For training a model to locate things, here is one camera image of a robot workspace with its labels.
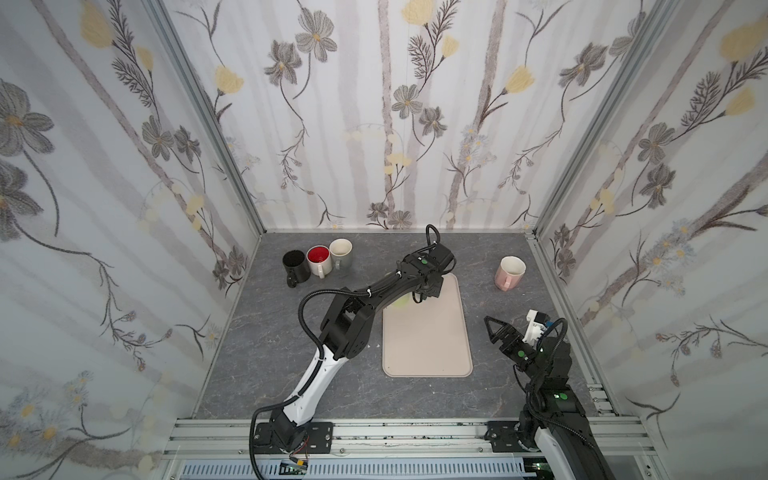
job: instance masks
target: mug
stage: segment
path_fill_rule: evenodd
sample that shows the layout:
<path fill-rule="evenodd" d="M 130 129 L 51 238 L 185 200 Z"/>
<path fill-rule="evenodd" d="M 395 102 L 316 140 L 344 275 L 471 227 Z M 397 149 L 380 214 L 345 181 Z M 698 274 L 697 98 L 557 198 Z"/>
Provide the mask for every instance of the mug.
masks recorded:
<path fill-rule="evenodd" d="M 504 257 L 496 270 L 496 286 L 504 292 L 511 290 L 520 282 L 523 273 L 525 273 L 525 262 L 517 257 Z"/>
<path fill-rule="evenodd" d="M 312 273 L 320 278 L 325 278 L 333 270 L 331 251 L 324 245 L 310 248 L 310 251 L 306 253 L 306 259 L 310 261 Z"/>
<path fill-rule="evenodd" d="M 312 275 L 304 252 L 301 250 L 291 250 L 283 255 L 283 268 L 288 273 L 287 282 L 290 288 L 294 288 L 299 283 L 306 282 L 310 279 L 310 275 Z"/>
<path fill-rule="evenodd" d="M 331 242 L 330 250 L 333 268 L 340 273 L 348 273 L 352 268 L 352 242 L 346 238 L 337 238 Z"/>

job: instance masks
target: gray mug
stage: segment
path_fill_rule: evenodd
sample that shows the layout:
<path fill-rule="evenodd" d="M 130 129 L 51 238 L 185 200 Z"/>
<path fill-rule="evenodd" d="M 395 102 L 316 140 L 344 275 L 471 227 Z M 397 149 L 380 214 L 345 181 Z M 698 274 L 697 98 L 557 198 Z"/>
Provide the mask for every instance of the gray mug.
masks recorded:
<path fill-rule="evenodd" d="M 352 242 L 346 238 L 337 238 L 329 248 L 333 259 L 333 269 L 346 275 L 352 269 Z"/>

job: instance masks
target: flower center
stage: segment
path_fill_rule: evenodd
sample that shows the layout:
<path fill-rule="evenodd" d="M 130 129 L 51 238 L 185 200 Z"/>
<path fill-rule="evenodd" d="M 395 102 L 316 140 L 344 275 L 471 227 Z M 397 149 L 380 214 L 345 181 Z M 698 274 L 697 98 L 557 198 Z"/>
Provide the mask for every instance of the flower center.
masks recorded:
<path fill-rule="evenodd" d="M 24 124 L 21 118 L 17 117 L 16 115 L 9 115 L 8 117 L 5 117 L 5 123 L 14 125 L 15 127 L 21 127 Z"/>
<path fill-rule="evenodd" d="M 48 427 L 43 431 L 43 438 L 50 440 L 56 436 L 56 427 Z"/>

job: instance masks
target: black mug handle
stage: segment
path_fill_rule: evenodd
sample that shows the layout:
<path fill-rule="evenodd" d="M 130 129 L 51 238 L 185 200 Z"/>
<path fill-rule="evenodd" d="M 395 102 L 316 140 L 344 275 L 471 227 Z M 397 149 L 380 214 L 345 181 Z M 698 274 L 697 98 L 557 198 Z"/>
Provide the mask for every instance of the black mug handle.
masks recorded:
<path fill-rule="evenodd" d="M 299 284 L 299 282 L 297 282 L 296 280 L 297 280 L 296 274 L 292 270 L 288 272 L 288 279 L 287 279 L 288 287 L 296 288 L 296 285 Z"/>

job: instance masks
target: black mounting plate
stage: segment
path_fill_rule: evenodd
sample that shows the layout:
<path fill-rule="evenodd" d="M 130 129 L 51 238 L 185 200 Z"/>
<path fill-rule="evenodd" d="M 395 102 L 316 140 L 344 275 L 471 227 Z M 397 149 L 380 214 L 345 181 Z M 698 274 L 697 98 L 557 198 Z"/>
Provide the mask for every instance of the black mounting plate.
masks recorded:
<path fill-rule="evenodd" d="M 491 449 L 494 453 L 527 452 L 518 443 L 518 436 L 515 432 L 517 422 L 488 422 L 488 431 L 483 437 L 491 443 Z"/>
<path fill-rule="evenodd" d="M 333 422 L 310 422 L 306 425 L 306 430 L 310 436 L 306 440 L 306 450 L 301 449 L 302 455 L 305 451 L 307 453 L 331 453 Z M 272 438 L 272 422 L 257 423 L 254 438 L 256 444 L 253 446 L 253 453 L 257 455 L 283 453 L 280 448 L 272 445 L 270 442 Z"/>

